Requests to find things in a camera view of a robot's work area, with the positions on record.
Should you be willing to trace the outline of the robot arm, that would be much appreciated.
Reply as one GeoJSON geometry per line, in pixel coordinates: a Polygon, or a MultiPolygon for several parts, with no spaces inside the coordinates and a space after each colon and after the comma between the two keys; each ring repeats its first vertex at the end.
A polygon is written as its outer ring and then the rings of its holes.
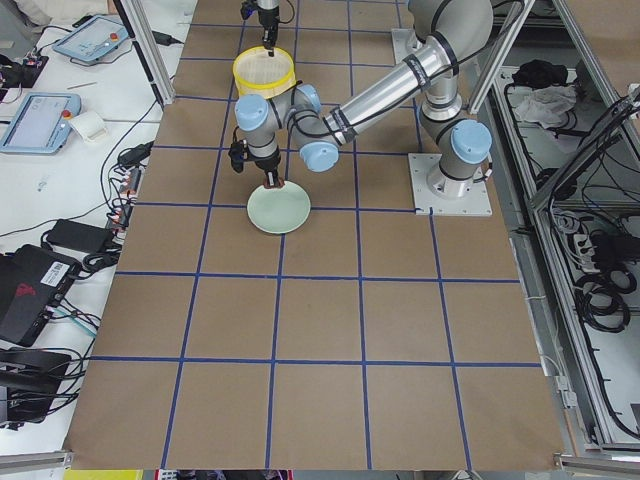
{"type": "Polygon", "coordinates": [[[280,23],[279,1],[257,0],[256,5],[259,23],[263,28],[262,45],[267,54],[273,57],[280,23]]]}
{"type": "Polygon", "coordinates": [[[310,84],[297,83],[269,99],[259,94],[240,97],[229,151],[233,170],[240,173],[253,163],[264,172],[266,187],[281,187],[277,133],[285,130],[309,170],[327,171],[337,163],[340,146],[420,93],[426,96],[428,120],[454,118],[461,110],[459,67],[485,48],[493,7],[488,1],[411,1],[408,9],[419,47],[329,113],[321,112],[319,95],[310,84]]]}

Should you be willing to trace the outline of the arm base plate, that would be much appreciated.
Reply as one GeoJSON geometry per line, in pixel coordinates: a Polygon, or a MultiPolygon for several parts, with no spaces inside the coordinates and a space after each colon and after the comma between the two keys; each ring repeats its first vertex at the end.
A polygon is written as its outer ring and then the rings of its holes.
{"type": "Polygon", "coordinates": [[[417,38],[412,28],[394,28],[391,30],[391,38],[396,64],[400,63],[408,55],[414,54],[423,46],[423,43],[417,38]]]}
{"type": "Polygon", "coordinates": [[[440,169],[441,154],[408,155],[414,211],[425,216],[490,217],[493,213],[484,172],[477,165],[466,180],[453,180],[440,169]]]}

